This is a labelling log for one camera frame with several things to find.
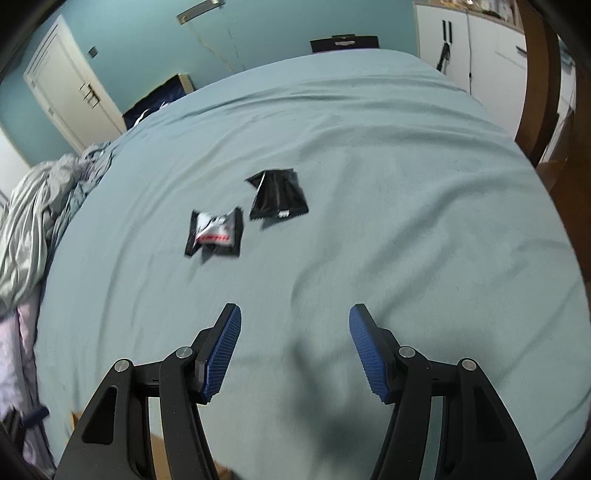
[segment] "bed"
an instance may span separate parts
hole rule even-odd
[[[229,301],[241,337],[200,414],[213,457],[239,478],[370,477],[391,411],[349,336],[355,303],[432,360],[477,360],[541,480],[575,447],[591,325],[574,252],[530,162],[431,67],[387,50],[282,61],[178,100],[110,148],[38,321],[56,460],[70,412],[117,359],[163,359]],[[247,222],[239,258],[184,257],[191,210],[248,212],[244,180],[265,168],[294,168],[310,213]]]

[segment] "blue wall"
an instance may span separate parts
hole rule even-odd
[[[195,87],[236,72],[310,53],[310,40],[377,35],[382,48],[416,54],[412,0],[227,0],[180,25],[176,15],[200,0],[68,0],[61,13],[89,63],[125,112],[176,73]],[[0,123],[31,163],[72,151],[47,119],[22,74],[54,15],[33,36],[22,63],[0,85]]]

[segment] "blue gripper pad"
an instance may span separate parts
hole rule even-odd
[[[386,362],[380,355],[357,307],[352,307],[349,311],[349,331],[372,392],[386,403],[390,394],[386,381]]]
[[[203,396],[207,401],[220,391],[222,381],[226,376],[230,359],[234,353],[234,347],[240,335],[242,326],[242,314],[239,307],[234,307],[226,326],[217,340],[212,354],[207,359],[207,371],[203,384]]]

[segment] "candy wrapper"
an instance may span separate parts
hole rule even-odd
[[[223,216],[193,211],[185,255],[192,257],[201,247],[219,255],[240,256],[240,242],[244,230],[242,209]]]
[[[289,218],[308,213],[304,192],[292,168],[263,170],[246,179],[256,188],[250,218]]]

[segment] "door frame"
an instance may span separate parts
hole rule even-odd
[[[120,110],[117,108],[111,97],[107,94],[105,88],[102,86],[98,77],[86,60],[84,54],[80,50],[80,47],[76,43],[74,35],[72,35],[72,31],[66,24],[66,20],[64,19],[63,15],[59,15],[45,37],[43,37],[43,40],[41,40],[41,43],[33,54],[33,57],[29,62],[23,77],[26,84],[31,89],[35,99],[37,100],[37,103],[46,113],[47,118],[49,118],[49,120],[56,126],[68,143],[74,148],[74,150],[81,154],[85,149],[85,146],[79,142],[72,130],[60,118],[60,115],[55,114],[57,113],[56,109],[53,108],[50,100],[46,98],[39,88],[37,88],[34,80],[36,69],[41,65],[48,46],[57,35],[59,35],[62,45],[66,49],[70,58],[74,61],[74,65],[80,74],[82,74],[86,80],[86,83],[90,83],[93,90],[98,94],[101,107],[105,114],[111,119],[113,124],[122,134],[127,130],[127,127],[125,126],[125,121],[123,120],[123,115],[121,114]]]

